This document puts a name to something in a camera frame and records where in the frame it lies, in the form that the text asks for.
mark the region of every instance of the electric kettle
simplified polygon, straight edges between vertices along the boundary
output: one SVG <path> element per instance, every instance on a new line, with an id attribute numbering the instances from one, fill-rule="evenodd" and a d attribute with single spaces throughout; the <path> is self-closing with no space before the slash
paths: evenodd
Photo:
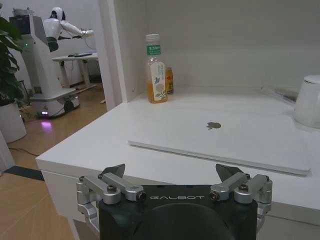
<path id="1" fill-rule="evenodd" d="M 320 75 L 304 78 L 293 117 L 303 125 L 320 129 Z"/>

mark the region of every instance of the can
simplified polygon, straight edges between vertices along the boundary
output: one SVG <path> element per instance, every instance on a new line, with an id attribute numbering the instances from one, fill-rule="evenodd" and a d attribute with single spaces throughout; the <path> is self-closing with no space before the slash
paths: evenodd
<path id="1" fill-rule="evenodd" d="M 167 94 L 174 93 L 174 73 L 171 67 L 165 68 L 165 78 L 166 78 L 166 90 Z"/>

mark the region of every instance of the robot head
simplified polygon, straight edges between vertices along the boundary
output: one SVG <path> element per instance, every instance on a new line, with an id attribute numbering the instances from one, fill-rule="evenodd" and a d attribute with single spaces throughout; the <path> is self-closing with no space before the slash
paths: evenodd
<path id="1" fill-rule="evenodd" d="M 61 7 L 55 6 L 52 8 L 50 19 L 58 19 L 59 21 L 66 20 L 65 12 L 62 10 Z"/>

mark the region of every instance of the white desk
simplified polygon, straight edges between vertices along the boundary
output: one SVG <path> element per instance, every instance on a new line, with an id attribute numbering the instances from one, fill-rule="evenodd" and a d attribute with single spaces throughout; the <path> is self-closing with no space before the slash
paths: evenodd
<path id="1" fill-rule="evenodd" d="M 203 108 L 291 115 L 293 107 L 245 88 L 176 88 L 167 103 L 150 104 L 144 95 L 122 103 L 55 147 L 37 157 L 53 202 L 60 215 L 84 221 L 77 211 L 76 182 L 79 176 L 98 175 L 104 168 L 125 163 L 127 178 L 139 184 L 219 183 L 214 165 L 218 162 L 128 145 L 135 122 L 153 111 L 174 107 Z M 320 225 L 320 130 L 296 124 L 308 149 L 310 175 L 295 176 L 253 167 L 240 168 L 252 176 L 268 175 L 273 180 L 275 202 L 269 215 Z"/>
<path id="2" fill-rule="evenodd" d="M 95 87 L 96 85 L 90 85 L 90 80 L 89 80 L 89 73 L 88 73 L 88 60 L 98 60 L 98 54 L 96 52 L 93 52 L 91 55 L 88 56 L 79 56 L 79 57 L 74 57 L 74 56 L 58 56 L 52 58 L 52 61 L 54 62 L 59 62 L 59 66 L 61 69 L 61 74 L 63 78 L 63 83 L 66 88 L 70 87 L 68 77 L 67 77 L 67 72 L 65 68 L 65 61 L 77 61 L 79 65 L 79 69 L 82 73 L 83 80 L 85 82 L 86 88 L 84 90 L 90 89 Z"/>

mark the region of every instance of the white robot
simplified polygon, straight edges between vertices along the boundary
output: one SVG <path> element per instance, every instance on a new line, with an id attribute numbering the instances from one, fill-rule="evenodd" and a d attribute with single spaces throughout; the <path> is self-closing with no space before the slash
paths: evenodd
<path id="1" fill-rule="evenodd" d="M 66 21 L 65 12 L 61 7 L 52 8 L 50 18 L 43 21 L 44 32 L 50 48 L 50 52 L 58 49 L 57 40 L 67 39 L 67 37 L 61 37 L 62 30 L 65 30 L 69 35 L 75 34 L 72 38 L 87 38 L 94 34 L 91 30 L 80 30 L 76 26 Z"/>
<path id="2" fill-rule="evenodd" d="M 78 107 L 76 90 L 61 87 L 50 52 L 58 49 L 57 40 L 65 39 L 60 37 L 62 30 L 76 34 L 75 38 L 91 36 L 93 30 L 80 30 L 67 22 L 60 7 L 54 7 L 50 18 L 43 22 L 28 8 L 14 9 L 13 14 L 10 22 L 17 26 L 22 36 L 19 41 L 32 85 L 32 107 L 43 117 L 58 117 Z"/>

